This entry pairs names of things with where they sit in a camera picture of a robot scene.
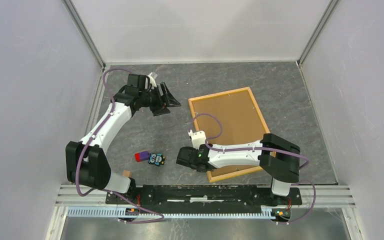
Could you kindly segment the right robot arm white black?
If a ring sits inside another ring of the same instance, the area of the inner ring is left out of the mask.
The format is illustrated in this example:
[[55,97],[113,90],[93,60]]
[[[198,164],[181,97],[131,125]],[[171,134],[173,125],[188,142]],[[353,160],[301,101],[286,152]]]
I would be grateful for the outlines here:
[[273,133],[261,140],[243,144],[220,145],[205,142],[198,148],[180,148],[176,164],[197,172],[208,172],[228,166],[261,167],[271,177],[269,199],[282,204],[289,198],[290,188],[300,179],[301,148]]

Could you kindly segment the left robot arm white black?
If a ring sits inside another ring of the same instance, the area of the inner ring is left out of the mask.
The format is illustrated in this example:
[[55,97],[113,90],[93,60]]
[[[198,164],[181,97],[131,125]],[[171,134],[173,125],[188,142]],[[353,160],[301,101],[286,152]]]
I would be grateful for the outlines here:
[[70,141],[65,148],[67,180],[77,187],[118,192],[125,204],[133,203],[137,190],[132,179],[111,170],[106,153],[117,133],[140,108],[149,108],[154,116],[170,113],[170,107],[181,103],[166,84],[155,82],[155,73],[129,73],[126,85],[112,95],[110,104],[97,124],[79,141]]

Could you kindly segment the blue owl figure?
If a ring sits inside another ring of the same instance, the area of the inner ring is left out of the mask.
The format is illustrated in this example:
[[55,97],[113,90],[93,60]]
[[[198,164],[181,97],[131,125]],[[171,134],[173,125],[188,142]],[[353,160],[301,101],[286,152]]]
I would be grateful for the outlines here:
[[151,153],[148,164],[160,167],[165,164],[165,160],[166,157],[162,153]]

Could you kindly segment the red purple block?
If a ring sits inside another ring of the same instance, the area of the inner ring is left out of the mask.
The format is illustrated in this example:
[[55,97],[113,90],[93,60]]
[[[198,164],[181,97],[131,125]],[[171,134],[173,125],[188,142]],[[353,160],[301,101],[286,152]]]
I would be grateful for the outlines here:
[[137,152],[134,154],[134,159],[136,162],[143,162],[143,161],[148,161],[150,159],[151,153],[147,150]]

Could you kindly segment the small wooden block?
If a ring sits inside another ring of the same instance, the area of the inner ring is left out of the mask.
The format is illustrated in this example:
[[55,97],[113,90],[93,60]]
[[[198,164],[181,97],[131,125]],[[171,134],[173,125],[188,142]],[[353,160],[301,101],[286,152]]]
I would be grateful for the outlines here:
[[126,178],[132,178],[132,172],[131,171],[129,171],[129,170],[124,170],[123,172],[122,172],[122,175],[124,176],[124,177],[126,177]]

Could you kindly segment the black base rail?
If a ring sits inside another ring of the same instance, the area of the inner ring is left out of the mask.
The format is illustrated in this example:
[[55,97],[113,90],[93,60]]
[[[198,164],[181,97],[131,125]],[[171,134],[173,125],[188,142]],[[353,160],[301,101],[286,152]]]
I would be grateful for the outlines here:
[[272,194],[268,185],[142,185],[124,194],[131,202],[166,214],[251,214],[261,207],[300,206],[299,188],[288,196]]

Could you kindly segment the aluminium corner post left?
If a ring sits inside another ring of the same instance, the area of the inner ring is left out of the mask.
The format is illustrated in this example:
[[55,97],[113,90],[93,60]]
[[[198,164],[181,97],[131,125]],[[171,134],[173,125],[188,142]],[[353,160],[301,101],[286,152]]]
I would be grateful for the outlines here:
[[72,18],[74,24],[76,25],[80,35],[82,36],[83,40],[85,41],[88,49],[90,50],[91,54],[93,55],[95,61],[97,64],[104,69],[106,67],[106,63],[103,60],[101,54],[98,51],[98,48],[96,47],[89,31],[86,28],[86,25],[84,24],[79,12],[77,11],[74,2],[72,0],[62,0],[62,3],[64,4],[65,8],[67,9],[70,17]]

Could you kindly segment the aluminium corner post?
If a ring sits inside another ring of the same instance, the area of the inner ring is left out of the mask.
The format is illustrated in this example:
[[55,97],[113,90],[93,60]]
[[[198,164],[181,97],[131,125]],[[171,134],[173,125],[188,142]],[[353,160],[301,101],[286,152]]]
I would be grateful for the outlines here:
[[324,30],[324,27],[328,23],[329,19],[331,18],[332,14],[334,13],[337,5],[340,3],[340,0],[330,0],[328,2],[327,7],[325,8],[321,18],[319,19],[314,31],[312,32],[307,44],[305,45],[301,55],[299,56],[298,60],[296,61],[298,67],[301,69],[304,62],[308,58],[312,48],[316,44],[316,41],[318,40],[319,36],[321,35],[322,31]]
[[83,40],[85,41],[88,49],[90,50],[91,54],[93,55],[95,61],[97,64],[104,69],[106,67],[106,63],[103,60],[101,54],[98,51],[98,48],[96,47],[89,31],[86,28],[86,25],[84,24],[79,12],[77,11],[74,2],[72,0],[62,0],[62,3],[64,4],[65,8],[67,9],[70,17],[72,18],[74,24],[76,25],[80,35],[82,36]]

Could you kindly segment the aluminium frame rail front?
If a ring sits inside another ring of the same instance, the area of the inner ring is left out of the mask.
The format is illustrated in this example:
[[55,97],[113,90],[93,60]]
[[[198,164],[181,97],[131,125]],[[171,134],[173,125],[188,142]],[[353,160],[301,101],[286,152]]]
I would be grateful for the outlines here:
[[362,240],[346,185],[300,184],[271,199],[266,185],[139,185],[135,205],[116,194],[79,196],[62,185],[48,240]]

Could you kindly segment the aluminium corner post right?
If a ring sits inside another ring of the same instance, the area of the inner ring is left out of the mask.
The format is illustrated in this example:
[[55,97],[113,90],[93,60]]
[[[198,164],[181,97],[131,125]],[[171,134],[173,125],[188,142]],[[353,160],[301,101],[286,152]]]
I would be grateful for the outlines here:
[[321,18],[319,19],[314,31],[312,32],[307,44],[305,45],[301,55],[299,56],[298,60],[296,61],[298,67],[301,69],[304,62],[308,58],[312,48],[316,44],[316,41],[318,40],[319,36],[321,35],[322,31],[324,30],[324,27],[328,23],[329,19],[331,18],[332,14],[334,13],[337,5],[340,3],[340,0],[330,0],[328,2],[327,7],[325,8]]

